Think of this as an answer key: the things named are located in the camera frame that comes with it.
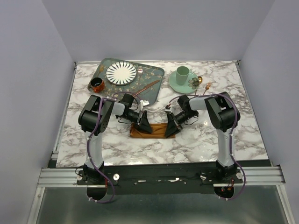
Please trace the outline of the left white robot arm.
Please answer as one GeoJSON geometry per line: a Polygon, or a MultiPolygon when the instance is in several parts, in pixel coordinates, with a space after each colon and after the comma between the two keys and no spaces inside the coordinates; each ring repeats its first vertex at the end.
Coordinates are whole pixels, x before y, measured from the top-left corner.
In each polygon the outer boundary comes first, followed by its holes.
{"type": "Polygon", "coordinates": [[[139,112],[131,109],[135,98],[125,93],[117,102],[115,99],[101,98],[91,95],[81,111],[78,123],[87,139],[87,156],[85,166],[91,170],[87,178],[93,184],[103,181],[103,172],[100,167],[104,164],[102,156],[102,133],[106,130],[111,115],[130,121],[134,127],[143,133],[151,134],[152,127],[147,118],[147,111],[139,112]]]}

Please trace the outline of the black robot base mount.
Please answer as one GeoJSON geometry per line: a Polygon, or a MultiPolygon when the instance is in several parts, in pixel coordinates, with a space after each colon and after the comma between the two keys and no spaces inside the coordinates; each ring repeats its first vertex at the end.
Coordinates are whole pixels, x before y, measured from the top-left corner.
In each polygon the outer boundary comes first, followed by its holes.
{"type": "Polygon", "coordinates": [[[102,166],[101,173],[86,165],[77,174],[77,185],[102,193],[187,194],[232,192],[242,183],[236,166],[222,169],[216,162],[102,166]]]}

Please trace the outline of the orange-brown cloth napkin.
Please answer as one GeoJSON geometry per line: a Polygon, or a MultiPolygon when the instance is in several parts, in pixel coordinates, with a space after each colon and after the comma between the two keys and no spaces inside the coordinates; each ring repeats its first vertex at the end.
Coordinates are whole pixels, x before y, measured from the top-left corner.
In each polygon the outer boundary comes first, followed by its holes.
{"type": "Polygon", "coordinates": [[[151,134],[138,131],[132,124],[130,127],[130,137],[138,139],[166,139],[165,131],[167,124],[150,124],[153,132],[151,134]]]}

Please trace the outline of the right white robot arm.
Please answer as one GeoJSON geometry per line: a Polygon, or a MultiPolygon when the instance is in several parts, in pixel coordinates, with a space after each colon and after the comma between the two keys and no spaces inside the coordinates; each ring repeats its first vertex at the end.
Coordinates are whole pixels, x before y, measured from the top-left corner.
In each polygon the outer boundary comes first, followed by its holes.
{"type": "Polygon", "coordinates": [[[182,112],[175,115],[171,112],[170,104],[165,107],[168,122],[164,136],[169,138],[176,135],[182,130],[183,123],[198,117],[199,110],[206,110],[218,136],[215,178],[221,183],[227,182],[231,179],[232,172],[237,169],[234,158],[234,133],[241,118],[233,100],[227,92],[203,96],[181,95],[176,99],[182,112]]]}

